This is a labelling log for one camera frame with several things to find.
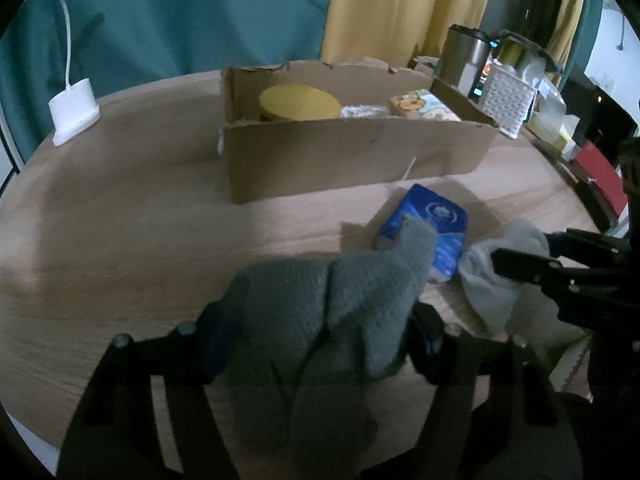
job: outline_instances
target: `teal curtain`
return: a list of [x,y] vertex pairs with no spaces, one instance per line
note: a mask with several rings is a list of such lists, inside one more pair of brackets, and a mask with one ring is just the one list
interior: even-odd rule
[[596,43],[598,29],[600,28],[600,17],[602,16],[602,0],[584,0],[578,28],[575,31],[574,42],[569,51],[569,57],[564,67],[564,74],[560,83],[560,89],[564,88],[568,75],[575,67],[580,67],[584,72],[587,67],[593,46]]
[[[329,0],[66,0],[71,83],[96,97],[226,65],[317,59]],[[58,0],[28,0],[0,41],[0,102],[26,160],[52,130],[48,101],[64,88]]]

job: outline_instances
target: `red book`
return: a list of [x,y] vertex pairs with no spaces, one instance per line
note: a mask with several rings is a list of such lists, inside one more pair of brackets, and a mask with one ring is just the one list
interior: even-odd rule
[[590,140],[575,156],[572,166],[577,176],[583,180],[593,179],[607,203],[620,216],[628,200],[622,189],[622,179]]

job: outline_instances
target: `wooden tabletop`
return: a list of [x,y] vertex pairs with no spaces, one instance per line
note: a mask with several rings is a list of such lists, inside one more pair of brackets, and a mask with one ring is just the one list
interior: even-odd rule
[[[47,138],[0,206],[0,399],[59,447],[76,403],[114,334],[160,336],[195,319],[242,266],[274,255],[367,248],[414,181],[234,205],[216,145],[220,74],[128,89],[100,100],[102,118],[60,146]],[[527,139],[495,139],[470,174],[420,181],[468,211],[468,241],[511,218],[545,231],[594,230],[574,192]],[[460,282],[422,297],[445,320],[479,330]],[[223,381],[212,408],[243,478],[288,478],[290,463],[238,446]],[[410,365],[372,387],[380,423],[364,465],[411,447],[433,387]],[[161,383],[154,388],[167,460]]]

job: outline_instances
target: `white charger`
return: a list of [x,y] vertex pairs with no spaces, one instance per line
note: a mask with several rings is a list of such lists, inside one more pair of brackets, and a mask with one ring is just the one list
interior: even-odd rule
[[60,146],[84,132],[100,119],[100,107],[95,102],[94,90],[88,78],[69,84],[71,66],[71,23],[65,0],[60,0],[66,25],[65,89],[49,101],[51,119],[56,129],[53,144]]

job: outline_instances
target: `yellow curtain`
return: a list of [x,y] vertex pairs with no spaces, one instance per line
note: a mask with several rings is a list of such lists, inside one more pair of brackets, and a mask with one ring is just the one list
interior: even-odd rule
[[453,23],[477,27],[487,0],[331,0],[321,59],[377,57],[404,66],[416,46],[439,56]]
[[571,44],[574,40],[575,31],[578,29],[578,21],[582,12],[584,0],[562,0],[556,28],[546,50],[556,61],[564,65],[569,59]]

